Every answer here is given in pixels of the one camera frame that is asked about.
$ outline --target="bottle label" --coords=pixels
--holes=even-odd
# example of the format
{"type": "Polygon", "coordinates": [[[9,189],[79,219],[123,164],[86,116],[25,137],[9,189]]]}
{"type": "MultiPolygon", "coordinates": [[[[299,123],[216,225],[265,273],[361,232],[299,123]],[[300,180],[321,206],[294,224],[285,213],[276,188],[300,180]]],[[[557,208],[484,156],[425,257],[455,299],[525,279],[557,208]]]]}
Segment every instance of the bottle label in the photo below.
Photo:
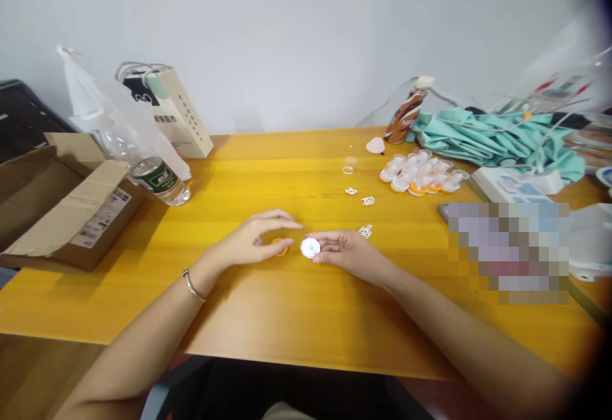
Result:
{"type": "Polygon", "coordinates": [[[164,161],[150,173],[133,178],[154,194],[172,189],[179,180],[178,176],[164,161]]]}

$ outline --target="plastic water bottle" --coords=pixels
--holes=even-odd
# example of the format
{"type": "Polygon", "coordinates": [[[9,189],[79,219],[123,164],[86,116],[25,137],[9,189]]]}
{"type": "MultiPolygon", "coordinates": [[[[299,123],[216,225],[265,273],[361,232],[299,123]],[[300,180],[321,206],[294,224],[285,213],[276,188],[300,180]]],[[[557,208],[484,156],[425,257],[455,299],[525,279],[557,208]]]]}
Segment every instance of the plastic water bottle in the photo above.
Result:
{"type": "Polygon", "coordinates": [[[103,114],[96,116],[95,124],[106,153],[112,159],[129,163],[128,173],[139,184],[170,206],[179,206],[189,200],[191,192],[185,183],[150,147],[141,145],[135,134],[121,129],[103,114]]]}

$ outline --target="bag handle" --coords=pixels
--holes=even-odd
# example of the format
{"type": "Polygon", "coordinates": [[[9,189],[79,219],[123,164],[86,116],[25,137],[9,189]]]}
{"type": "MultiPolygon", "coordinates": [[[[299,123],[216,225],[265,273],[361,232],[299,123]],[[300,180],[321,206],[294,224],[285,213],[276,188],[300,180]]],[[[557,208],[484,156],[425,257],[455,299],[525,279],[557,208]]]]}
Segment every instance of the bag handle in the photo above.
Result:
{"type": "Polygon", "coordinates": [[[147,84],[147,77],[151,73],[157,71],[160,68],[172,69],[170,65],[163,64],[163,63],[143,63],[143,62],[136,62],[136,61],[124,61],[123,63],[119,65],[119,67],[115,71],[115,79],[118,80],[120,83],[123,83],[126,77],[128,77],[130,74],[133,74],[137,69],[142,68],[142,67],[148,68],[148,70],[145,71],[140,77],[142,80],[142,85],[144,85],[146,88],[149,88],[149,85],[147,84]]]}

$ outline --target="small plastic container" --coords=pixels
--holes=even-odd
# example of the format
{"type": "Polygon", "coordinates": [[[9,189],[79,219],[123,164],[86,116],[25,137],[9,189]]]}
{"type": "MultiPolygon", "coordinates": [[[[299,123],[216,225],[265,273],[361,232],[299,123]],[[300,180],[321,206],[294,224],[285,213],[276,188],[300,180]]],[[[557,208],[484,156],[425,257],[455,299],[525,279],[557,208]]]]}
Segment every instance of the small plastic container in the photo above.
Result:
{"type": "Polygon", "coordinates": [[[357,159],[354,157],[347,157],[344,161],[342,171],[345,175],[352,175],[357,170],[357,159]]]}
{"type": "Polygon", "coordinates": [[[446,171],[438,171],[433,175],[433,181],[429,189],[427,189],[428,194],[437,194],[442,190],[444,183],[448,181],[448,178],[451,177],[451,174],[446,171]]]}
{"type": "Polygon", "coordinates": [[[430,150],[427,150],[427,149],[421,149],[421,150],[419,151],[419,157],[420,157],[420,159],[421,159],[421,162],[425,162],[425,161],[427,161],[427,160],[431,159],[433,154],[434,154],[434,153],[433,153],[433,152],[431,152],[430,150]]]}
{"type": "Polygon", "coordinates": [[[435,169],[436,170],[450,170],[455,164],[452,163],[451,161],[448,161],[446,159],[441,159],[438,161],[438,163],[435,165],[435,169]]]}
{"type": "Polygon", "coordinates": [[[393,192],[397,192],[398,194],[402,194],[403,192],[407,191],[410,187],[410,183],[416,178],[418,173],[419,170],[415,166],[408,165],[402,168],[400,174],[397,175],[391,182],[391,190],[393,192]]]}
{"type": "Polygon", "coordinates": [[[469,178],[470,178],[470,175],[466,173],[465,171],[454,170],[451,173],[451,176],[446,180],[446,182],[442,186],[442,189],[440,190],[447,194],[451,194],[452,192],[455,192],[457,189],[461,187],[461,184],[460,184],[461,181],[465,181],[469,178]]]}
{"type": "Polygon", "coordinates": [[[414,152],[408,154],[408,157],[406,159],[406,163],[410,164],[410,165],[415,165],[417,163],[419,163],[421,159],[419,158],[418,154],[415,154],[414,152]]]}
{"type": "Polygon", "coordinates": [[[387,163],[384,169],[379,175],[379,179],[385,184],[389,184],[400,172],[404,164],[406,163],[406,157],[402,154],[395,154],[393,160],[387,163]]]}
{"type": "Polygon", "coordinates": [[[432,182],[434,182],[433,176],[419,173],[416,179],[410,183],[408,192],[415,197],[423,197],[429,190],[432,182]]]}

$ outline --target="silver bracelet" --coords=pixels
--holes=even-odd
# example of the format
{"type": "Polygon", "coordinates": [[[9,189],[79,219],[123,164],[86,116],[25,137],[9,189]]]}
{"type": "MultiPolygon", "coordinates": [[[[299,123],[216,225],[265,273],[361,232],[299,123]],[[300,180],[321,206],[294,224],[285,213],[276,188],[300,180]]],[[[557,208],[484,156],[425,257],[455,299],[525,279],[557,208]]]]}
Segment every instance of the silver bracelet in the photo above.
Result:
{"type": "Polygon", "coordinates": [[[181,277],[185,277],[185,279],[187,280],[187,287],[191,291],[191,294],[193,294],[195,297],[200,299],[200,301],[202,303],[205,303],[206,299],[204,299],[202,296],[200,296],[200,294],[196,291],[196,289],[191,284],[191,279],[189,278],[189,269],[185,269],[185,271],[183,273],[181,273],[180,276],[181,277]]]}

